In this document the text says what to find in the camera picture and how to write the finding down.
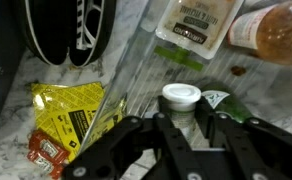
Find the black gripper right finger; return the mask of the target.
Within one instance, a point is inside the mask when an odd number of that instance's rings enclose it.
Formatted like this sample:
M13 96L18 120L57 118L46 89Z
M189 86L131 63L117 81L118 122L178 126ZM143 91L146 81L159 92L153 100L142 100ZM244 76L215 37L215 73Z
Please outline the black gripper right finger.
M252 117L236 122L203 98L195 119L210 148L230 155L239 180L292 180L292 133Z

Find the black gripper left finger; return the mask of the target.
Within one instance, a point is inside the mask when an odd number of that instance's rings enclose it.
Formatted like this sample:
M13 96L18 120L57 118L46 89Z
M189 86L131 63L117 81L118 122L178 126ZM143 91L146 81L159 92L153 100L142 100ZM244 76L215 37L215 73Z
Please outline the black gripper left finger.
M168 115L168 101L149 118L127 116L80 153L62 171L62 180L120 180L151 150L155 164L141 180L206 180L203 166Z

